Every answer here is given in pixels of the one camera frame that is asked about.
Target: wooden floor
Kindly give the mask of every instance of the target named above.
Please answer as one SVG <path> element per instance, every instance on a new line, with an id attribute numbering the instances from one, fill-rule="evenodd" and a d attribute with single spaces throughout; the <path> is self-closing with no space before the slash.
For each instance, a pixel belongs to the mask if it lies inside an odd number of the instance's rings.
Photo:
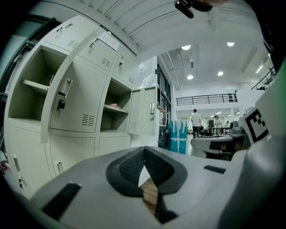
<path id="1" fill-rule="evenodd" d="M 148 179 L 142 186 L 143 189 L 143 199 L 146 207 L 149 209 L 152 215 L 155 215 L 158 189 L 151 179 Z"/>

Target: open locker door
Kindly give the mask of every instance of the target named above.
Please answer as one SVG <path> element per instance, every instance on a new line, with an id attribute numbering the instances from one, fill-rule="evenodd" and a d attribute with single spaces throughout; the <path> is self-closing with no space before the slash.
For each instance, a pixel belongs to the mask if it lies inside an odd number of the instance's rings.
<path id="1" fill-rule="evenodd" d="M 155 135 L 156 87 L 132 91 L 128 133 Z"/>
<path id="2" fill-rule="evenodd" d="M 95 35 L 96 32 L 91 33 L 77 47 L 75 47 L 75 49 L 67 56 L 67 58 L 64 60 L 62 65 L 59 67 L 57 73 L 55 74 L 53 81 L 48 89 L 42 110 L 41 143 L 48 143 L 48 131 L 50 128 L 50 120 L 53 110 L 53 104 L 58 94 L 59 87 L 76 55 L 85 46 L 85 44 L 89 42 L 89 40 L 92 39 Z"/>

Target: man in white shirt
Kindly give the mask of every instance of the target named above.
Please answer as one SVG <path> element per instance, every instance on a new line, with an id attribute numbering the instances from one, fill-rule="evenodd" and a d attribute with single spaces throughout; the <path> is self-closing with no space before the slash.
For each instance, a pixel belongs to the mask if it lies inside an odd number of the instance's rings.
<path id="1" fill-rule="evenodd" d="M 193 114 L 191 117 L 192 123 L 193 123 L 193 138 L 197 138 L 200 136 L 200 125 L 201 125 L 201 116 L 197 113 L 197 109 L 193 110 Z"/>

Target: lock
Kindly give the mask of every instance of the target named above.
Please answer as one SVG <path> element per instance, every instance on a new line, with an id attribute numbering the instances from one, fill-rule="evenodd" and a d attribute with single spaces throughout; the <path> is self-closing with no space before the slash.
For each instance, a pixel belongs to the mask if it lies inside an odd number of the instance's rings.
<path id="1" fill-rule="evenodd" d="M 63 99 L 60 99 L 59 103 L 58 103 L 57 110 L 64 109 L 65 105 L 66 105 L 66 102 Z"/>

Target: ventilation slot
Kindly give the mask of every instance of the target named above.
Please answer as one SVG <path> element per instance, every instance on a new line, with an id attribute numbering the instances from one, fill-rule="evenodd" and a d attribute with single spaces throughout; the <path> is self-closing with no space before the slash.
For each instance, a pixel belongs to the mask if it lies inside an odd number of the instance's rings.
<path id="1" fill-rule="evenodd" d="M 82 123 L 83 126 L 93 126 L 94 125 L 94 116 L 84 114 L 82 117 Z"/>
<path id="2" fill-rule="evenodd" d="M 133 84 L 134 83 L 134 79 L 132 77 L 129 77 L 129 82 Z"/>
<path id="3" fill-rule="evenodd" d="M 103 65 L 105 65 L 106 67 L 109 68 L 111 62 L 109 60 L 107 60 L 106 58 L 103 58 L 102 62 L 101 62 Z"/>
<path id="4" fill-rule="evenodd" d="M 74 41 L 74 40 L 71 40 L 71 41 L 67 44 L 67 46 L 72 47 L 72 48 L 75 48 L 78 44 L 79 44 L 78 42 L 76 42 L 76 41 Z"/>
<path id="5" fill-rule="evenodd" d="M 131 129 L 136 129 L 137 122 L 130 122 Z"/>

